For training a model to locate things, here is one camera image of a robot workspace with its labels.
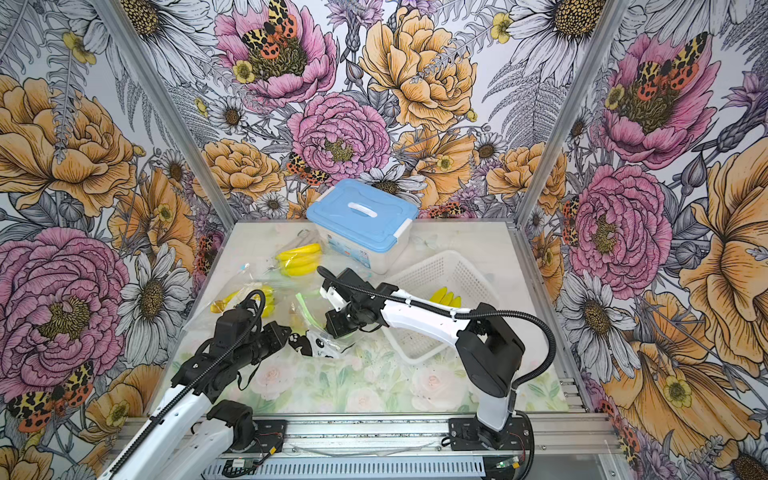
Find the panda zip-top bag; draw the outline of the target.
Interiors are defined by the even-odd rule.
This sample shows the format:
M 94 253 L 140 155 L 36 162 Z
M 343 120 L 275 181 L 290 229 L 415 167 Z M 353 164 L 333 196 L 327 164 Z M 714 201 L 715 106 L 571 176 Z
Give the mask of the panda zip-top bag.
M 318 293 L 296 293 L 289 308 L 291 334 L 288 345 L 297 353 L 314 358 L 340 359 L 350 353 L 357 336 L 340 338 L 327 329 L 325 313 L 331 305 Z

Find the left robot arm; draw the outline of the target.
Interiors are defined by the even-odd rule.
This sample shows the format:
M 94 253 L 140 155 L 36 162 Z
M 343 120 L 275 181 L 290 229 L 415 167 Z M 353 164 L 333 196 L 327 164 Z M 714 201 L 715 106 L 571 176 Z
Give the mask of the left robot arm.
M 157 409 L 102 479 L 191 479 L 226 451 L 253 444 L 253 409 L 219 397 L 242 380 L 241 369 L 259 366 L 287 345 L 291 329 L 265 324 L 266 306 L 265 292 L 255 289 L 219 316 L 213 336 L 181 365 Z

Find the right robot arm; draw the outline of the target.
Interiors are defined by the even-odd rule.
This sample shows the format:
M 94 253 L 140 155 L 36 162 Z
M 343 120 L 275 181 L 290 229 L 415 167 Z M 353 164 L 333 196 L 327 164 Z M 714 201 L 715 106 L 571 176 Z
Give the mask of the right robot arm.
M 448 307 L 414 296 L 389 283 L 372 287 L 347 268 L 335 275 L 320 266 L 321 296 L 332 306 L 325 314 L 325 330 L 334 338 L 378 328 L 401 329 L 425 335 L 452 347 L 467 378 L 481 392 L 470 435 L 483 447 L 498 450 L 509 434 L 519 388 L 545 373 L 553 364 L 557 344 L 552 329 L 538 317 L 516 310 L 498 310 L 480 303 L 473 309 Z M 523 320 L 539 328 L 547 341 L 544 359 L 520 375 L 526 344 L 507 320 Z

